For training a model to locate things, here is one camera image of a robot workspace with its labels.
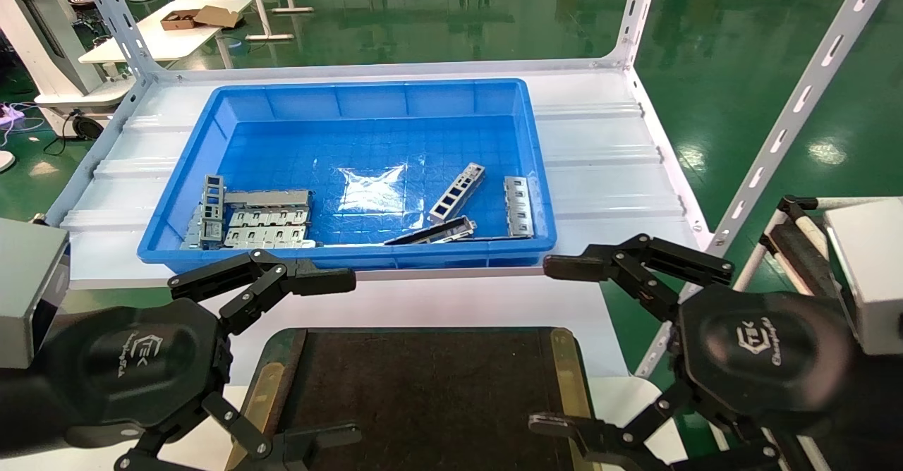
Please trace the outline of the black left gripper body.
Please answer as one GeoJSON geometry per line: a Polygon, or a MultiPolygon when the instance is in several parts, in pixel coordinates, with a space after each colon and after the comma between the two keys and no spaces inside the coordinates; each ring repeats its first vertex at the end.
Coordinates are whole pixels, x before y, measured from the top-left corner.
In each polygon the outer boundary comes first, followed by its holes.
{"type": "Polygon", "coordinates": [[[78,314],[39,352],[54,400],[77,427],[171,428],[228,380],[229,336],[190,300],[78,314]]]}

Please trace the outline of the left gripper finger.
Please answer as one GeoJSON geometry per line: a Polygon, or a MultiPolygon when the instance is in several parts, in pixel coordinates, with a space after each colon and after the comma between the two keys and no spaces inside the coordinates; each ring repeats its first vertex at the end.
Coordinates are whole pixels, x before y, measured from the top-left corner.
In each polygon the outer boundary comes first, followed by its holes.
{"type": "MultiPolygon", "coordinates": [[[[245,449],[246,455],[235,466],[236,470],[309,470],[323,448],[347,446],[362,439],[362,431],[354,422],[293,429],[268,439],[220,393],[207,394],[201,399],[200,406],[245,449]]],[[[117,459],[116,469],[193,470],[193,467],[158,458],[169,435],[161,429],[146,430],[138,444],[117,459]]]]}
{"type": "Polygon", "coordinates": [[[267,250],[214,262],[169,279],[175,300],[200,303],[240,289],[220,308],[219,322],[229,335],[240,335],[287,295],[349,293],[357,288],[351,269],[320,269],[307,258],[283,259],[267,250]]]}

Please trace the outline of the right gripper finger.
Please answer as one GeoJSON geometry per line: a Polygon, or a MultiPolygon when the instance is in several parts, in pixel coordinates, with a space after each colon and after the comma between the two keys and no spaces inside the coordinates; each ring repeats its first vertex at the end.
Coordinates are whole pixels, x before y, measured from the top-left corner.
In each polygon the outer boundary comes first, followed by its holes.
{"type": "Polygon", "coordinates": [[[654,403],[633,417],[626,428],[592,417],[550,412],[530,415],[529,429],[536,434],[568,438],[578,454],[591,463],[615,465],[624,470],[778,470],[780,451],[761,436],[728,451],[666,463],[646,445],[658,429],[683,408],[703,400],[699,387],[687,382],[672,384],[654,403]]]}
{"type": "Polygon", "coordinates": [[[590,244],[580,255],[548,255],[544,273],[551,279],[615,282],[661,322],[677,322],[679,294],[658,273],[707,287],[728,285],[734,265],[700,250],[638,234],[620,244],[590,244]]]}

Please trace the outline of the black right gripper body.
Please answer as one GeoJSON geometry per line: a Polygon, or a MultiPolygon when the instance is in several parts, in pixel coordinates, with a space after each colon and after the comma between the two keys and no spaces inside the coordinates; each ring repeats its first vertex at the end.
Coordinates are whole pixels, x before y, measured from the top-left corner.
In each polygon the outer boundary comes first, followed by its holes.
{"type": "Polygon", "coordinates": [[[827,298],[702,289],[678,314],[684,371],[723,409],[752,420],[824,420],[856,342],[827,298]]]}

